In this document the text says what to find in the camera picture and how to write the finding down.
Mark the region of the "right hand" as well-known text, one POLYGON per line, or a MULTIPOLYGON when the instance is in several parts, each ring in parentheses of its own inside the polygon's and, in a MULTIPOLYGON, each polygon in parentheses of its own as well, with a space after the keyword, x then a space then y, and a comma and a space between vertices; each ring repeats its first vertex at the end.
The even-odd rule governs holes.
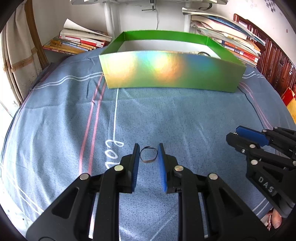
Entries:
POLYGON ((270 210, 267 214, 267 228, 268 230, 271 229, 271 227, 273 226, 274 229, 277 229, 281 226, 282 223, 282 217, 279 214, 279 212, 277 210, 275 210, 274 208, 272 210, 270 210))

